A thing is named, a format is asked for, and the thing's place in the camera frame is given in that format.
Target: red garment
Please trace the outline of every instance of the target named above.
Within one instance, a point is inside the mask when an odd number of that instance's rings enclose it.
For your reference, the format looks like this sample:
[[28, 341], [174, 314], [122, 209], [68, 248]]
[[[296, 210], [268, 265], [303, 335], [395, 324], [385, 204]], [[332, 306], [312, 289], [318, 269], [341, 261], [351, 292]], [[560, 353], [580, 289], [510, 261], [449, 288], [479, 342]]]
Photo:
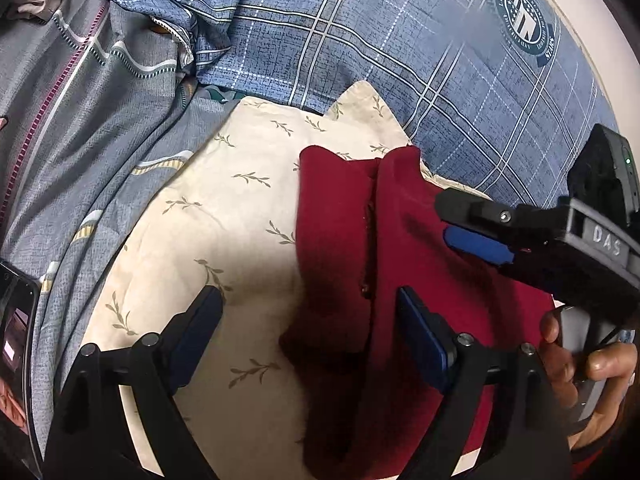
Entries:
[[[280, 344], [308, 394], [304, 459], [319, 480], [399, 474], [435, 414], [394, 329], [399, 286], [410, 285], [453, 330], [484, 345], [540, 340], [551, 296], [446, 247], [419, 150], [346, 162], [311, 146], [300, 154], [296, 249], [306, 300]], [[465, 452], [491, 412], [485, 388]]]

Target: smartphone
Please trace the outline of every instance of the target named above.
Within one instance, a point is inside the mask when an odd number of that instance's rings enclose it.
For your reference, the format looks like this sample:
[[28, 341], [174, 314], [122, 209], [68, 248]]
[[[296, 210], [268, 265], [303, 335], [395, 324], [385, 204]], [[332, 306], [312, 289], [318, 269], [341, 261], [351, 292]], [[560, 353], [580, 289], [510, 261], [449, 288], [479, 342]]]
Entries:
[[0, 448], [41, 478], [31, 413], [31, 343], [40, 284], [0, 260]]

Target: blue plaid bed sheet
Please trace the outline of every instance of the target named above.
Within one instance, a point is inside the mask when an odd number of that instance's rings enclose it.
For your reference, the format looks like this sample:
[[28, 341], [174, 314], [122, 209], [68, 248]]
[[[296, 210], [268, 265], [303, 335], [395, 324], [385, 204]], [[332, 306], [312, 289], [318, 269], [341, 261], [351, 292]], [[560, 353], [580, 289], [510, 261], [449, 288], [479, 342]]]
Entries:
[[203, 84], [324, 113], [369, 81], [432, 171], [501, 202], [554, 205], [593, 124], [617, 129], [546, 0], [114, 1]]

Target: blue plaid fabric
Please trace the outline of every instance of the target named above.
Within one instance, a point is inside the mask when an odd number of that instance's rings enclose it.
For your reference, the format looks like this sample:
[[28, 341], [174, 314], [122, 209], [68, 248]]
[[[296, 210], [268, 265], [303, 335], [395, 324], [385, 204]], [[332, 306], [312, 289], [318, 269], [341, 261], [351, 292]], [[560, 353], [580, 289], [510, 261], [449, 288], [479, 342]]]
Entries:
[[324, 113], [368, 80], [433, 171], [501, 202], [553, 205], [593, 124], [617, 129], [546, 0], [115, 1], [203, 84]]

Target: metal screw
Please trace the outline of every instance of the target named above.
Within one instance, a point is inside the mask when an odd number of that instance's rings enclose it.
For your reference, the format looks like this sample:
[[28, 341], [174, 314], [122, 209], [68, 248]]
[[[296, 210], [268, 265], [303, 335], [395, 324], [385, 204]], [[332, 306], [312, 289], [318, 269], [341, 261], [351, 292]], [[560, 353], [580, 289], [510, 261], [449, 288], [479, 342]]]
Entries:
[[140, 340], [140, 342], [144, 346], [156, 345], [156, 344], [158, 344], [158, 341], [160, 341], [160, 336], [158, 334], [156, 334], [155, 332], [150, 332], [148, 334], [143, 335], [142, 339]]
[[471, 346], [474, 343], [474, 337], [471, 334], [468, 334], [466, 332], [462, 332], [460, 334], [458, 334], [458, 342], [462, 345], [462, 346]]
[[84, 356], [84, 357], [89, 357], [90, 355], [92, 355], [96, 350], [98, 349], [98, 347], [94, 344], [94, 343], [87, 343], [86, 345], [82, 346], [82, 348], [80, 349], [80, 353]]
[[520, 350], [522, 350], [526, 355], [533, 355], [536, 353], [536, 347], [531, 343], [522, 343], [520, 345]]

